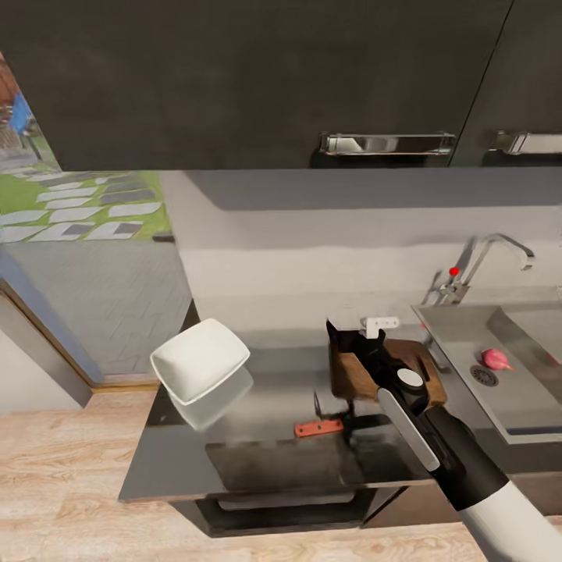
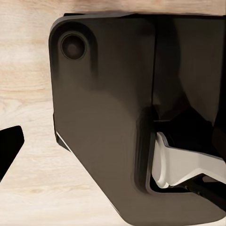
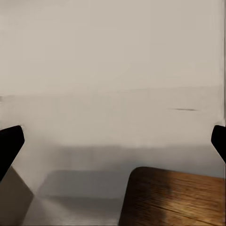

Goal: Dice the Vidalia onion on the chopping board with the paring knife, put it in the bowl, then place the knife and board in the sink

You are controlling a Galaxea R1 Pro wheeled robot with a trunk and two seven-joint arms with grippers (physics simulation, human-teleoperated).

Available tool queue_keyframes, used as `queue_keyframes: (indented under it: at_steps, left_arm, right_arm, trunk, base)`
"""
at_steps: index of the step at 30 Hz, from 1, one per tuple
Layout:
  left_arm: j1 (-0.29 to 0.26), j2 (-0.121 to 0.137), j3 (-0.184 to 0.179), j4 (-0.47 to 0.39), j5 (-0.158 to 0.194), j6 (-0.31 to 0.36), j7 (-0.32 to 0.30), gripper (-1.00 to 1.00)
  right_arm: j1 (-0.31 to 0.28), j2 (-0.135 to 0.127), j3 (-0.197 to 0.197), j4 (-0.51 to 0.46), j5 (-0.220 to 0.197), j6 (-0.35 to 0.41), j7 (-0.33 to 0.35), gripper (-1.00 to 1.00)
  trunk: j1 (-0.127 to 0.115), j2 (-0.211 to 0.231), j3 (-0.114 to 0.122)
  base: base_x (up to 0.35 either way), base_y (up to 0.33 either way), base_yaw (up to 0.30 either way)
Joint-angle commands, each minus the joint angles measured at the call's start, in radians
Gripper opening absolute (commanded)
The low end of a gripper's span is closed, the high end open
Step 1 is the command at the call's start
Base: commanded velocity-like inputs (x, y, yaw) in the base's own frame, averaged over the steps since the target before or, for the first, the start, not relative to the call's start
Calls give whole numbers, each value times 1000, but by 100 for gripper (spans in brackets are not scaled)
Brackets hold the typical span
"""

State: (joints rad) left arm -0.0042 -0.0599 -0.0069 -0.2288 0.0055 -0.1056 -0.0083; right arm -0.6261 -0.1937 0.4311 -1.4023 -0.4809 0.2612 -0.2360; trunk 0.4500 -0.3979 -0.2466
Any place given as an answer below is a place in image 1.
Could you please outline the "cutting board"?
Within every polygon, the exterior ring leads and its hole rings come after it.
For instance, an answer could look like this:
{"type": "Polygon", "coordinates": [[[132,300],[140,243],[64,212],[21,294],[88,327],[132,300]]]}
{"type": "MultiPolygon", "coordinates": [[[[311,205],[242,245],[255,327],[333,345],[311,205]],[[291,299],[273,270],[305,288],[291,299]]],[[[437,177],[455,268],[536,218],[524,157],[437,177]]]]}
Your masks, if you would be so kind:
{"type": "MultiPolygon", "coordinates": [[[[354,353],[340,353],[338,343],[329,341],[332,388],[336,394],[350,397],[375,399],[379,386],[372,380],[368,370],[361,364],[354,353]]],[[[414,372],[416,368],[412,358],[416,358],[426,377],[429,406],[443,406],[447,395],[429,353],[423,343],[414,340],[397,340],[385,338],[383,346],[392,358],[403,360],[414,372]]]]}

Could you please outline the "parer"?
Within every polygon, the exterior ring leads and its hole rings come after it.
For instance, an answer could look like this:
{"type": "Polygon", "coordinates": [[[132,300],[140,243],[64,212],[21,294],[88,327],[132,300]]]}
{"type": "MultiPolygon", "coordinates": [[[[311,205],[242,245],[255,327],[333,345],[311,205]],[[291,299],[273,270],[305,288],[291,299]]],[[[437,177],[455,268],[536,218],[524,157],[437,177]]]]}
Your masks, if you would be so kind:
{"type": "Polygon", "coordinates": [[[341,430],[357,429],[370,425],[384,424],[391,422],[386,414],[370,414],[367,416],[357,416],[356,418],[336,418],[334,421],[315,421],[305,425],[296,424],[294,432],[299,438],[304,436],[322,435],[324,433],[338,432],[341,430]]]}

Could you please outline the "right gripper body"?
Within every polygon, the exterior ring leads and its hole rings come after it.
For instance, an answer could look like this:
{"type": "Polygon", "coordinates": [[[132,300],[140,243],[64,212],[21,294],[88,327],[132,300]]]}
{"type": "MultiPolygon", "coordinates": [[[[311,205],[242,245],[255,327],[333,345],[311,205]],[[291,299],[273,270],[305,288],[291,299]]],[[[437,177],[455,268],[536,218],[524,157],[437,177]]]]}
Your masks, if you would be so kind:
{"type": "Polygon", "coordinates": [[[379,330],[377,339],[366,338],[364,335],[360,335],[358,330],[346,330],[340,332],[337,349],[340,353],[354,353],[361,364],[365,366],[365,361],[370,354],[377,350],[386,350],[383,346],[386,337],[386,332],[383,329],[379,330]]]}

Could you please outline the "vidalia onion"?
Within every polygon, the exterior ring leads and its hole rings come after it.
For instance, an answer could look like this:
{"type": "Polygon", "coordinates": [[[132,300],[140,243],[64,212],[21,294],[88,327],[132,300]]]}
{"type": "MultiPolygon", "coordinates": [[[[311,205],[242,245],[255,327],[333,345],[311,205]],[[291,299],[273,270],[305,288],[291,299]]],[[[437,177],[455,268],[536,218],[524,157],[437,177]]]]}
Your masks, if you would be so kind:
{"type": "Polygon", "coordinates": [[[507,358],[503,352],[499,350],[487,350],[481,352],[482,363],[491,368],[492,370],[510,369],[512,367],[508,365],[507,358]]]}

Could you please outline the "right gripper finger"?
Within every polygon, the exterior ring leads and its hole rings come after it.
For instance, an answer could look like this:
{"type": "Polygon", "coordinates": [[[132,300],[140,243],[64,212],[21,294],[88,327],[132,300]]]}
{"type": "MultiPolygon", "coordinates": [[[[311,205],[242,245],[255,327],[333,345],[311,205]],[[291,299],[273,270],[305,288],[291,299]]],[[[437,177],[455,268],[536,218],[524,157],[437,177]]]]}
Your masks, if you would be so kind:
{"type": "Polygon", "coordinates": [[[329,341],[331,341],[332,343],[338,343],[340,331],[337,331],[337,329],[334,328],[334,325],[329,320],[326,321],[326,329],[328,329],[329,341]]]}

